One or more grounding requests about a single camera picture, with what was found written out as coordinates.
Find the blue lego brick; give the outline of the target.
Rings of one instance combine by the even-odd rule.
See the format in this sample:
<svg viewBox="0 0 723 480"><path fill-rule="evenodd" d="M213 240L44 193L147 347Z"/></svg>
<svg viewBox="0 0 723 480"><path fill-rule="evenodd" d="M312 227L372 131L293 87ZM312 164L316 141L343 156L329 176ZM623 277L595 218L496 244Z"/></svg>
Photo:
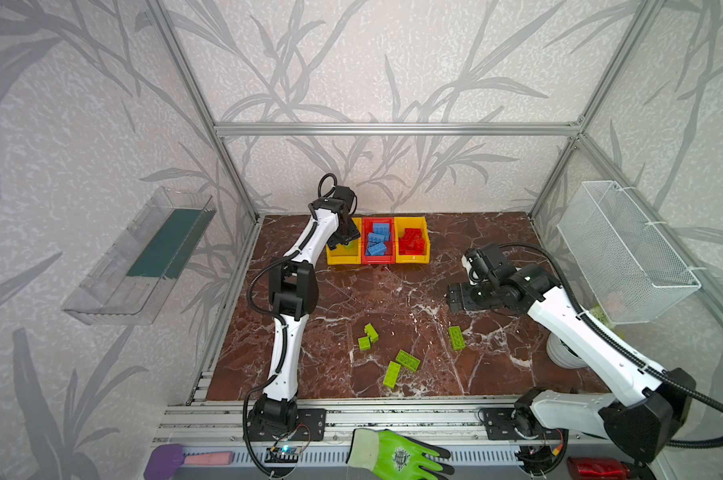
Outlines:
<svg viewBox="0 0 723 480"><path fill-rule="evenodd" d="M367 242L369 244L378 244L385 242L385 235L377 234L377 233L370 233L367 236Z"/></svg>
<svg viewBox="0 0 723 480"><path fill-rule="evenodd" d="M373 222L373 233L389 237L391 235L391 224L389 222Z"/></svg>
<svg viewBox="0 0 723 480"><path fill-rule="evenodd" d="M385 241L382 242L369 242L367 244L367 249L365 250L365 255L367 257L385 257L388 256L389 253L387 253L387 243Z"/></svg>

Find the green lego brick bottom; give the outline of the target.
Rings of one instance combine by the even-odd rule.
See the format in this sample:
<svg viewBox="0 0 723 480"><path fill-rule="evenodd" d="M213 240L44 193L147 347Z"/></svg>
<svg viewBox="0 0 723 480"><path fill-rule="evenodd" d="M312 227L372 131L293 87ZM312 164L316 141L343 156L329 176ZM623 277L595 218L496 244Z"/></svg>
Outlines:
<svg viewBox="0 0 723 480"><path fill-rule="evenodd" d="M400 373L401 364L395 361L389 362L389 365L387 366L387 371L385 372L385 376L383 376L383 386L389 389L395 389Z"/></svg>

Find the small green lego brick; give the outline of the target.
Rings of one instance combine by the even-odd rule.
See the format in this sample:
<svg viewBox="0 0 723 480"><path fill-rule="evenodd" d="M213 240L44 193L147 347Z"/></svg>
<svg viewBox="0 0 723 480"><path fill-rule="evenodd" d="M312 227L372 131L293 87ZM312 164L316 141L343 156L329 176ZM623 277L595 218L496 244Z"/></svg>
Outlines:
<svg viewBox="0 0 723 480"><path fill-rule="evenodd" d="M359 343L359 348L361 349L361 351L371 349L371 339L369 339L369 337L359 338L358 343Z"/></svg>

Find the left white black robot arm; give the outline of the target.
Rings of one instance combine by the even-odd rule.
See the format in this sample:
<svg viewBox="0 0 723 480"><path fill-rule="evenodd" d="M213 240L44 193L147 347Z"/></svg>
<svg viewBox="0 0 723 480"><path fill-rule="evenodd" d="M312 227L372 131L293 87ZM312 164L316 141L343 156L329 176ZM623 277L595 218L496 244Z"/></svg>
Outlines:
<svg viewBox="0 0 723 480"><path fill-rule="evenodd" d="M251 309L275 321L275 340L269 376L246 394L259 392L253 408L244 408L247 441L280 437L298 428L299 359L310 315L319 302L316 264L327 248L335 250L361 238L352 214L357 195L328 173L318 185L318 198L309 204L310 218L296 243L262 269L251 282Z"/></svg>

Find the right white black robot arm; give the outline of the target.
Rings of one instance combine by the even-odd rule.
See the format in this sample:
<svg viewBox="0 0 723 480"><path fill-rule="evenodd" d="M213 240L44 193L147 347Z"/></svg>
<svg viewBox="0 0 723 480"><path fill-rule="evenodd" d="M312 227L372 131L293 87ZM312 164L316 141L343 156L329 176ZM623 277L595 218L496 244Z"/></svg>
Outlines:
<svg viewBox="0 0 723 480"><path fill-rule="evenodd" d="M715 449L723 435L677 440L695 401L723 414L723 404L698 392L681 368L666 370L605 327L577 302L561 267L519 268L503 245L471 248L461 264L469 279L449 286L453 312L507 309L547 328L563 352L549 356L561 367L579 361L607 385L606 394L565 394L533 388L513 406L513 422L525 438L539 429L573 430L611 440L632 460L649 463L665 447Z"/></svg>

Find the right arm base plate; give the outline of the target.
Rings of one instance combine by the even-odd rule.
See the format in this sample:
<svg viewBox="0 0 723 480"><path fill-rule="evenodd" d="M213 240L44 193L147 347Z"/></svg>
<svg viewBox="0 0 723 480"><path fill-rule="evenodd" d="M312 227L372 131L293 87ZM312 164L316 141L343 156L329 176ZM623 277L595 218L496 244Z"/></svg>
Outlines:
<svg viewBox="0 0 723 480"><path fill-rule="evenodd" d="M547 429L531 412L513 407L489 407L479 410L479 420L485 427L487 439L507 441L561 442L559 430Z"/></svg>

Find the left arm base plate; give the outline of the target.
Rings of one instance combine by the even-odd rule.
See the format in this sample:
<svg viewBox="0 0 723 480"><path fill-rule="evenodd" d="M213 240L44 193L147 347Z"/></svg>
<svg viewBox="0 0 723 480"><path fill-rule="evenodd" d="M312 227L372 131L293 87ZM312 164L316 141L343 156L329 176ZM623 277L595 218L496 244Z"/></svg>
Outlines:
<svg viewBox="0 0 723 480"><path fill-rule="evenodd" d="M325 409L288 408L267 412L255 408L248 413L246 438L250 441L269 440L322 441L325 436Z"/></svg>

